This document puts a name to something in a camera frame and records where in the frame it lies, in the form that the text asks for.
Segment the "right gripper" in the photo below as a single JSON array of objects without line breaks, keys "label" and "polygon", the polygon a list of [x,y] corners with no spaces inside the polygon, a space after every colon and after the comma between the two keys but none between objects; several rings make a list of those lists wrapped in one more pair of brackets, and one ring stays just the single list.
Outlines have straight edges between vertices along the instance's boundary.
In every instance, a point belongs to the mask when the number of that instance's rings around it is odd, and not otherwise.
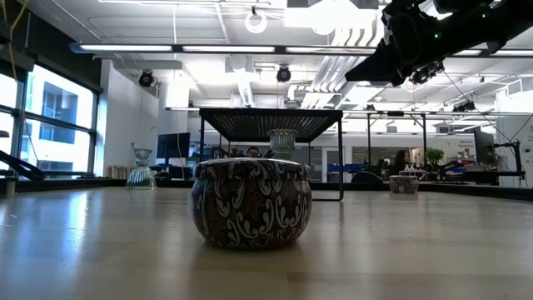
[{"label": "right gripper", "polygon": [[382,10],[385,35],[375,52],[345,74],[348,82],[401,85],[406,69],[442,69],[440,52],[448,14],[420,8],[426,0],[391,0]]}]

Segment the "mauve purple candle tin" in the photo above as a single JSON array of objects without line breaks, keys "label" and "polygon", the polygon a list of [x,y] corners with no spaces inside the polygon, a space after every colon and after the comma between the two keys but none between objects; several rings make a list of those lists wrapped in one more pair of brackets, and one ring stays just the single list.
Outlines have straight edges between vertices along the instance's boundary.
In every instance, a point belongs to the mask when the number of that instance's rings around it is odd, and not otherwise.
[{"label": "mauve purple candle tin", "polygon": [[393,175],[389,177],[389,187],[392,193],[417,193],[419,180],[412,175]]}]

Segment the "purple jar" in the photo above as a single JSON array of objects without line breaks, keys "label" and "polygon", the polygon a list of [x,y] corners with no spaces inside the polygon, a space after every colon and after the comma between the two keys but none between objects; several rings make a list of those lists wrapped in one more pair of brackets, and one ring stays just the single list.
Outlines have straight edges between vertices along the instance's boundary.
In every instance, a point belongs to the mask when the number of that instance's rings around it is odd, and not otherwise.
[{"label": "purple jar", "polygon": [[312,212],[310,167],[262,157],[198,163],[192,220],[218,248],[276,249],[293,245]]}]

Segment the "small potted office plant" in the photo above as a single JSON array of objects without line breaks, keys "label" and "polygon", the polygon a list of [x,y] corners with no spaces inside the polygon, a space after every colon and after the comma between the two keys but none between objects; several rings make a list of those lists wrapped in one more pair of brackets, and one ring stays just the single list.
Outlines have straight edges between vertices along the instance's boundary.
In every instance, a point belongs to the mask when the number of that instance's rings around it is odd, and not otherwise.
[{"label": "small potted office plant", "polygon": [[440,167],[440,162],[444,158],[444,151],[439,148],[427,148],[425,159],[426,159],[426,170],[427,171],[436,171]]}]

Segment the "black perforated metal shelf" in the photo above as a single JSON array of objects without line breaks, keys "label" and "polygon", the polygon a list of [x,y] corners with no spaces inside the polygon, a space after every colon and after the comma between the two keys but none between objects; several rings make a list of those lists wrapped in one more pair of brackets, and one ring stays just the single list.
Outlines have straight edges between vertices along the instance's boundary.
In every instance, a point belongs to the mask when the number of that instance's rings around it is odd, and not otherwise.
[{"label": "black perforated metal shelf", "polygon": [[[290,147],[312,142],[342,117],[342,112],[333,110],[273,108],[202,108],[199,114],[230,142],[280,139]],[[241,198],[256,195],[275,204],[298,198],[307,204],[317,200],[311,188],[311,168],[276,157],[202,159],[193,176],[195,188],[227,187]]]}]

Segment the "black computer monitor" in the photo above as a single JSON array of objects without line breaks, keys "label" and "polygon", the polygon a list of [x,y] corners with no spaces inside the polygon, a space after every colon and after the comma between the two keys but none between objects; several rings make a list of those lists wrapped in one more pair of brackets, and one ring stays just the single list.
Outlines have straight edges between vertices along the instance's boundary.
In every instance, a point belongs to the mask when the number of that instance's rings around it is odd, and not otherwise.
[{"label": "black computer monitor", "polygon": [[486,132],[482,132],[479,128],[474,131],[475,147],[476,147],[476,161],[483,165],[493,165],[496,161],[493,144],[494,137]]},{"label": "black computer monitor", "polygon": [[188,158],[189,132],[161,134],[157,140],[157,158]]}]

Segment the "long linear ceiling light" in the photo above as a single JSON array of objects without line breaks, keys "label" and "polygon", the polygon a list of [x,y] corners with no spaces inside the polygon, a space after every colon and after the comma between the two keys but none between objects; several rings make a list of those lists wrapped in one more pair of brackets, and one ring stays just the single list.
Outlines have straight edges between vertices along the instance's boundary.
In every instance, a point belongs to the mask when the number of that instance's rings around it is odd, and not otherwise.
[{"label": "long linear ceiling light", "polygon": [[[74,53],[165,53],[165,54],[275,54],[303,56],[371,56],[375,47],[281,46],[245,44],[121,44],[70,43]],[[452,54],[423,54],[421,58],[533,58],[533,49],[504,48],[490,54],[472,48]]]}]

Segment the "black aluminium rig frame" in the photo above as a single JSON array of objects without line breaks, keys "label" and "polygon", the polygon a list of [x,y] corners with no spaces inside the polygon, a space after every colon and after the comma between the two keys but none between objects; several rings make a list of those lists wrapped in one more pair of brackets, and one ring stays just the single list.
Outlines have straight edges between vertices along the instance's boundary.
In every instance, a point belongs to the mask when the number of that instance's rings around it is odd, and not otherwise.
[{"label": "black aluminium rig frame", "polygon": [[[32,181],[15,181],[14,179],[0,178],[0,196],[7,194],[7,186],[11,183],[14,186],[15,193],[30,192],[49,192],[57,190],[74,190],[89,188],[123,188],[125,180],[119,179],[68,179],[68,180],[47,180],[41,182]],[[370,183],[344,183],[343,191],[362,192],[362,191],[389,191],[389,185]],[[419,184],[419,192],[433,193],[452,193],[467,196],[487,197],[487,198],[504,198],[533,202],[533,187],[496,187],[486,185],[459,185],[422,182]]]}]

